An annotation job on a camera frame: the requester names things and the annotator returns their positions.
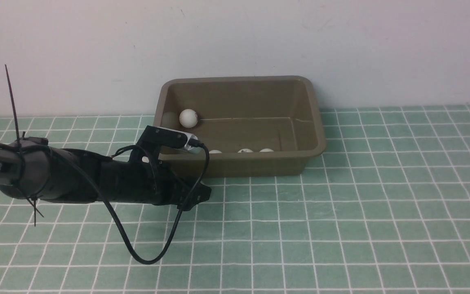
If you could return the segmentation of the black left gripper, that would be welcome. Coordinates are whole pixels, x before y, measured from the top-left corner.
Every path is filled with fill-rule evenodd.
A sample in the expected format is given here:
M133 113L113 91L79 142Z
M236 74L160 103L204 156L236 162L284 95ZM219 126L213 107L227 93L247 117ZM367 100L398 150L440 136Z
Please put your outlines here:
M202 183L192 190L189 184L165 169L155 176L151 166L144 162L104 162L96 183L110 202L178 205L184 212L209 201L212 192L211 187Z

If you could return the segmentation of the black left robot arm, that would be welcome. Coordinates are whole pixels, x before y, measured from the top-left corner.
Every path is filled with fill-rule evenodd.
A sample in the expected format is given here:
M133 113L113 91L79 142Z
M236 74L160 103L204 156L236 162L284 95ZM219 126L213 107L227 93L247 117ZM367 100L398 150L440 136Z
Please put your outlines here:
M17 144L0 143L0 191L15 199L49 203L114 203L176 205L188 212L208 201L211 188L180 179L159 163L153 172L142 161L117 161L84 149L49 147L45 138Z

